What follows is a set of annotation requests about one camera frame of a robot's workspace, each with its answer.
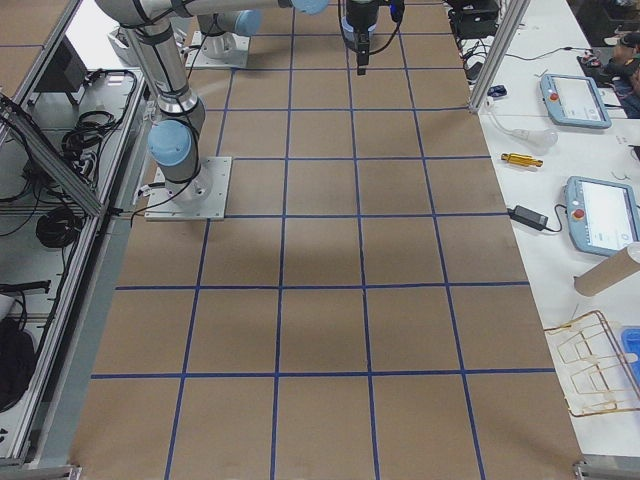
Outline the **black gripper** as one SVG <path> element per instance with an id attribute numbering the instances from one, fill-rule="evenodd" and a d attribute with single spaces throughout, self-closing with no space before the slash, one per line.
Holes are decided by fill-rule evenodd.
<path id="1" fill-rule="evenodd" d="M 386 43 L 374 50 L 374 53 L 381 53 L 389 46 L 399 31 L 405 12 L 404 1 L 347 1 L 346 14 L 339 14 L 341 33 L 344 36 L 345 44 L 351 51 L 356 52 L 358 76 L 364 76 L 367 72 L 370 59 L 370 32 L 377 23 L 378 11 L 381 7 L 389 8 L 391 20 L 395 23 L 395 29 Z"/>

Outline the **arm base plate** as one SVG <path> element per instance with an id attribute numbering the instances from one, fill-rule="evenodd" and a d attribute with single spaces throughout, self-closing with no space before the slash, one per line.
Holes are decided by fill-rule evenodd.
<path id="1" fill-rule="evenodd" d="M 235 33 L 204 38 L 201 31 L 196 31 L 188 48 L 186 67 L 244 69 L 248 63 L 250 41 L 250 37 Z"/>
<path id="2" fill-rule="evenodd" d="M 223 220 L 232 169 L 231 157 L 204 157 L 199 175 L 175 198 L 177 184 L 153 189 L 149 196 L 151 207 L 144 211 L 149 221 Z"/>

